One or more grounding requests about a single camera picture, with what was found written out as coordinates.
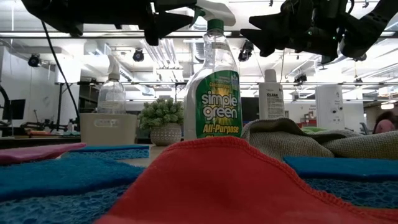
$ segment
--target potted plant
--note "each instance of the potted plant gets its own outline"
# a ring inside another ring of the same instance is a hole
[[[140,128],[150,129],[150,140],[156,146],[168,146],[181,141],[183,108],[181,102],[157,99],[144,103],[144,109],[138,117]]]

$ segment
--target bottle label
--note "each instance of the bottle label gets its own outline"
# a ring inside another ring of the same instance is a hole
[[[211,43],[212,49],[221,49],[221,50],[229,50],[229,46],[226,43],[222,42],[213,42]]]
[[[121,108],[122,102],[120,101],[103,101],[99,103],[99,107],[105,109],[119,109]]]
[[[197,138],[241,136],[241,93],[237,72],[225,70],[208,75],[199,83],[196,99]]]
[[[281,88],[267,90],[268,119],[281,118],[285,115],[285,102]]]

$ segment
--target white container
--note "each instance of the white container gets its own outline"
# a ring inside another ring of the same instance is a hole
[[[137,116],[133,114],[80,114],[81,141],[88,146],[135,144]]]
[[[223,34],[223,21],[208,22],[205,63],[187,85],[184,139],[241,136],[242,113],[239,74]]]
[[[275,119],[285,116],[284,92],[282,85],[276,82],[273,69],[265,71],[265,83],[259,84],[260,119]]]

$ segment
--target pink cloth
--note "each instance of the pink cloth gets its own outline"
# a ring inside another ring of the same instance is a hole
[[[0,150],[0,165],[20,164],[27,161],[54,159],[75,149],[85,147],[85,143],[60,144],[51,146],[22,147]]]
[[[396,130],[396,127],[394,126],[394,124],[391,121],[384,119],[384,120],[380,121],[379,124],[377,124],[376,131],[374,133],[380,134],[380,133],[385,133],[385,132],[395,131],[395,130]]]

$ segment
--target person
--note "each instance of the person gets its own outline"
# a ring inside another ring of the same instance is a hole
[[[380,134],[389,131],[395,131],[395,124],[397,122],[396,116],[391,111],[386,111],[377,117],[376,125],[373,129],[373,134]]]

